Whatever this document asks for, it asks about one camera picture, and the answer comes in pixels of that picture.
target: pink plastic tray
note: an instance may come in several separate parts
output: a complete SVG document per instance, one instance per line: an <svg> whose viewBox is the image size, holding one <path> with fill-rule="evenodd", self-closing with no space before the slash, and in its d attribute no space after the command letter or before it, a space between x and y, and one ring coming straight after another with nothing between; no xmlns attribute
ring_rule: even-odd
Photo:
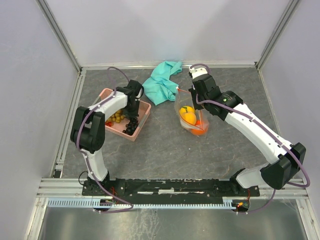
<svg viewBox="0 0 320 240"><path fill-rule="evenodd" d="M108 97L112 93L112 91L113 90L111 90L109 88L105 88L99 95L101 100ZM145 101L140 101L139 112L138 112L139 125L136 128L136 130L134 131L132 136L122 132L123 130L126 130L126 124L129 123L129 120L126 118L123 119L120 123L114 123L113 126L105 126L105 129L109 132L112 132L114 134L117 134L121 137L124 137L124 138L134 142L136 140L136 138L138 137L138 134L140 133L142 127L144 126L148 116L150 115L150 109L151 109L151 105L149 103L147 103Z"/></svg>

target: plastic container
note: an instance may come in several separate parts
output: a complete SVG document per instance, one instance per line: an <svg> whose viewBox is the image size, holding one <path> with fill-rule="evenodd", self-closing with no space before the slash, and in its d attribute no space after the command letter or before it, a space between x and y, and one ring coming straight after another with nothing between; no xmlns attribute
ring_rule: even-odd
<svg viewBox="0 0 320 240"><path fill-rule="evenodd" d="M105 88L101 93L100 93L100 98L101 100L107 98L111 93L113 92L112 89L109 88ZM123 119L120 123L114 123L113 126L106 126L105 125L105 129L109 132L112 132L114 134L117 134L121 137L124 137L125 139L128 139L132 142L134 142L136 140L136 138L138 137L138 134L140 133L142 127L144 126L147 118L150 115L150 109L151 109L151 105L145 101L140 101L140 105L139 105L139 111L138 111L138 127L136 128L136 130L134 131L133 135L128 135L123 133L123 130L126 130L126 125L129 123L128 119Z"/></svg>
<svg viewBox="0 0 320 240"><path fill-rule="evenodd" d="M201 136L207 133L209 121L206 117L206 111L195 110L193 105L191 93L177 87L174 108L179 117L180 124L193 135ZM189 122L183 116L187 112L191 115L191 118L188 119Z"/></svg>

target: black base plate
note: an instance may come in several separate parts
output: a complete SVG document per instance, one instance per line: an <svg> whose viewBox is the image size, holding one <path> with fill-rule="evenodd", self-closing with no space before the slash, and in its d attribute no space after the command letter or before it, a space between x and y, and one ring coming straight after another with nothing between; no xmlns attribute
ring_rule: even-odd
<svg viewBox="0 0 320 240"><path fill-rule="evenodd" d="M223 197L247 197L244 189L232 180L219 179L115 179L101 182L132 204L222 204ZM259 197L257 186L249 188L251 197ZM83 196L106 196L90 178L84 182Z"/></svg>

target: yellow fruit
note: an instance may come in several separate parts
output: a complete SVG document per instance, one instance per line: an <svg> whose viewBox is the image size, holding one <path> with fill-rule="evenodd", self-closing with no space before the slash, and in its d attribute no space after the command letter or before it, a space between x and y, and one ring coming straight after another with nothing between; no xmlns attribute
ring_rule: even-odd
<svg viewBox="0 0 320 240"><path fill-rule="evenodd" d="M193 112L185 112L181 114L183 120L185 120L188 124L195 125L197 122L197 116Z"/></svg>
<svg viewBox="0 0 320 240"><path fill-rule="evenodd" d="M183 106L182 108L180 108L179 111L180 115L185 114L185 113L193 113L195 114L195 109L191 106Z"/></svg>

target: orange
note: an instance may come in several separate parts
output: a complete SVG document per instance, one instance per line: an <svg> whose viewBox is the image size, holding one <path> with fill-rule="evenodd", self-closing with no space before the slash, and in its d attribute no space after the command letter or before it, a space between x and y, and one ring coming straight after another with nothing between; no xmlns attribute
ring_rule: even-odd
<svg viewBox="0 0 320 240"><path fill-rule="evenodd" d="M193 112L185 112L181 114L183 120L185 120L188 124L195 125L197 122L197 116Z"/></svg>
<svg viewBox="0 0 320 240"><path fill-rule="evenodd" d="M195 126L198 127L199 129L190 129L193 135L200 136L205 134L208 131L208 125L206 126L206 128L204 128L205 126L200 120L196 121Z"/></svg>

